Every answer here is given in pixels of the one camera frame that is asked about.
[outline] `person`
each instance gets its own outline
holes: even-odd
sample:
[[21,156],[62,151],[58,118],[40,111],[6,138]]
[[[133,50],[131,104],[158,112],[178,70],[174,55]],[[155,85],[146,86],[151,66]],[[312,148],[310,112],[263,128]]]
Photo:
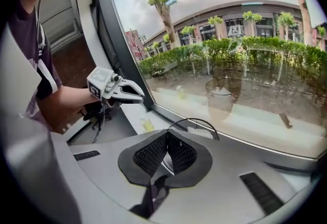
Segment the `person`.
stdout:
[[38,0],[19,0],[8,25],[21,51],[30,64],[41,76],[41,82],[34,93],[25,117],[35,119],[50,128],[37,105],[37,99],[50,98],[57,105],[79,107],[98,101],[87,88],[72,88],[62,85],[62,82],[52,63],[50,43],[45,36],[45,45],[39,48],[42,30],[37,27],[35,4]]

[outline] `window frame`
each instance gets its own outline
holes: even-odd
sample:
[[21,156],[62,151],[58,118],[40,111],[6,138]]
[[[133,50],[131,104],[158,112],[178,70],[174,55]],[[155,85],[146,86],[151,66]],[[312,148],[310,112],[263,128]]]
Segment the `window frame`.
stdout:
[[[123,72],[124,77],[126,79],[135,81],[142,88],[146,95],[146,99],[144,101],[146,109],[148,111],[155,112],[162,119],[167,120],[171,123],[174,123],[181,119],[185,119],[185,117],[183,117],[182,115],[179,115],[155,103],[155,100],[153,99],[152,94],[148,89],[143,77],[141,76],[141,73],[139,72],[139,69],[137,68],[137,65],[134,62],[132,55],[129,51],[126,40],[124,38],[123,28],[120,23],[119,16],[116,11],[113,0],[99,0],[99,4],[100,12],[104,20],[104,25],[106,26],[106,32],[109,37],[111,46],[116,52],[116,55],[122,67],[128,67],[128,69],[124,70]],[[176,126],[184,130],[187,129],[187,127],[189,126],[197,127],[200,129],[206,129],[212,134],[214,134],[214,131],[211,128],[206,127],[203,124],[197,123],[195,121],[186,120],[176,124]],[[216,130],[220,137],[219,144],[240,147],[258,156],[259,159],[261,159],[268,165],[279,169],[311,173],[316,169],[318,162],[327,157],[326,152],[321,154],[318,158],[306,158],[299,155],[292,155],[278,150],[259,146],[254,143],[249,143],[247,141],[243,141],[242,139],[222,133],[219,131],[219,129]]]

